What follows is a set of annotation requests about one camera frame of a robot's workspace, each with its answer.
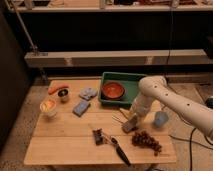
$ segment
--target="bowl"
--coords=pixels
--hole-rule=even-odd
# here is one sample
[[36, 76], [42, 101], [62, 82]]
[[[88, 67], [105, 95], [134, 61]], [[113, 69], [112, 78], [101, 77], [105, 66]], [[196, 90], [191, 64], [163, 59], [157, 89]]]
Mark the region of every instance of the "bowl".
[[120, 100], [125, 93], [125, 89], [118, 82], [107, 82], [102, 86], [101, 93], [108, 100]]

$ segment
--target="bunch of grapes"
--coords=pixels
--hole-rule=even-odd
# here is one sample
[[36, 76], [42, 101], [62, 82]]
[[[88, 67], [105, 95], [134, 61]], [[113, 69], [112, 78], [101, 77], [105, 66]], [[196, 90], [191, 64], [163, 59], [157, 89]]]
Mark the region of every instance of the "bunch of grapes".
[[135, 132], [135, 135], [132, 136], [132, 144], [135, 146], [152, 148], [155, 156], [162, 151], [162, 146], [159, 142], [146, 131], [142, 131], [141, 133]]

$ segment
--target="cable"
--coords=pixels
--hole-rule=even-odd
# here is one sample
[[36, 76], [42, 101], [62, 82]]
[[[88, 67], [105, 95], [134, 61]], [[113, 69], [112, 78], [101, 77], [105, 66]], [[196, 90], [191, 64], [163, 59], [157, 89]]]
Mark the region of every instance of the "cable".
[[192, 158], [192, 137], [197, 128], [193, 128], [189, 138], [189, 161], [190, 161], [190, 171], [193, 171], [193, 158]]
[[204, 135], [204, 138], [205, 138], [206, 142], [207, 142], [209, 145], [213, 145], [213, 143], [209, 141], [209, 139], [208, 139], [207, 136]]
[[[169, 135], [169, 136], [170, 136], [172, 139], [174, 139], [174, 140], [183, 141], [183, 142], [189, 142], [188, 139], [175, 137], [175, 136], [173, 136], [173, 135]], [[208, 146], [206, 146], [206, 145], [204, 145], [204, 144], [201, 144], [201, 143], [199, 143], [199, 142], [197, 142], [197, 141], [192, 141], [192, 143], [194, 143], [194, 144], [196, 144], [196, 145], [199, 145], [199, 146], [201, 146], [201, 147], [203, 147], [203, 148], [206, 148], [206, 149], [208, 149], [208, 150], [213, 150], [213, 148], [208, 147]]]

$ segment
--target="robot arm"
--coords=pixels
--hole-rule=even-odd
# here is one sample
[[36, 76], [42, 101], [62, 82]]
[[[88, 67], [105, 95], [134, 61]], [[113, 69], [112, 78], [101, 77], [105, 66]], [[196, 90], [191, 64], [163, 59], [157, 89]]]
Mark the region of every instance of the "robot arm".
[[132, 103], [130, 113], [137, 114], [139, 119], [144, 118], [157, 99], [213, 140], [213, 110], [168, 90], [166, 86], [162, 76], [141, 79], [140, 92]]

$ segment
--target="green tray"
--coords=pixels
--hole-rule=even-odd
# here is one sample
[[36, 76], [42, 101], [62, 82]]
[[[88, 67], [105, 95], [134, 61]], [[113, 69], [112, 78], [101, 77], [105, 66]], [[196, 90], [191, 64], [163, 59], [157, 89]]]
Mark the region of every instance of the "green tray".
[[[129, 107], [138, 94], [138, 82], [145, 74], [120, 73], [120, 72], [104, 72], [101, 79], [98, 100], [102, 105], [117, 105]], [[125, 94], [121, 100], [107, 100], [101, 94], [102, 86], [109, 81], [116, 81], [125, 88]]]

